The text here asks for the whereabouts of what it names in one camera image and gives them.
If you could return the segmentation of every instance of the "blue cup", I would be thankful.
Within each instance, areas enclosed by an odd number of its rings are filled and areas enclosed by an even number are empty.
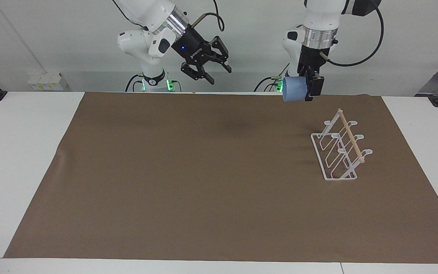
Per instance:
[[[283,100],[285,102],[304,100],[307,95],[305,77],[283,78]]]

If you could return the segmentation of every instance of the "green led light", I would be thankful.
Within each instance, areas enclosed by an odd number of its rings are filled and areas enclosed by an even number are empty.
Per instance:
[[[283,80],[279,80],[280,83],[276,86],[276,92],[282,92],[283,91]]]
[[[173,86],[172,81],[167,79],[167,84],[168,84],[168,90],[173,91],[175,87]]]

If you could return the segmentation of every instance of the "wooden dowel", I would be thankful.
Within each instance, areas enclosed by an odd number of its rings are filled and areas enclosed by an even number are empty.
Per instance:
[[[352,142],[354,151],[356,151],[356,155],[358,155],[358,158],[362,164],[365,163],[365,158],[361,154],[358,144],[356,143],[356,139],[354,139],[354,135],[351,132],[351,128],[349,128],[348,121],[346,120],[346,117],[344,117],[344,112],[342,111],[342,109],[338,109],[337,111],[339,111],[339,116],[341,117],[342,123],[344,124],[344,128],[346,128],[346,132],[348,133],[349,139]]]

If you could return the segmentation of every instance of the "wall socket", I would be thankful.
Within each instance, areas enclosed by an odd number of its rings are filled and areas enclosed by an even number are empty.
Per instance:
[[[35,91],[64,91],[68,89],[68,84],[62,75],[58,72],[47,72],[40,74],[29,73],[28,84]]]

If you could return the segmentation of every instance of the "brown paper mat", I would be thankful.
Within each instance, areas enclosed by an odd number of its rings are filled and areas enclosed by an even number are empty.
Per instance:
[[[374,154],[326,182],[337,108]],[[380,97],[85,94],[5,258],[438,263],[438,197]]]

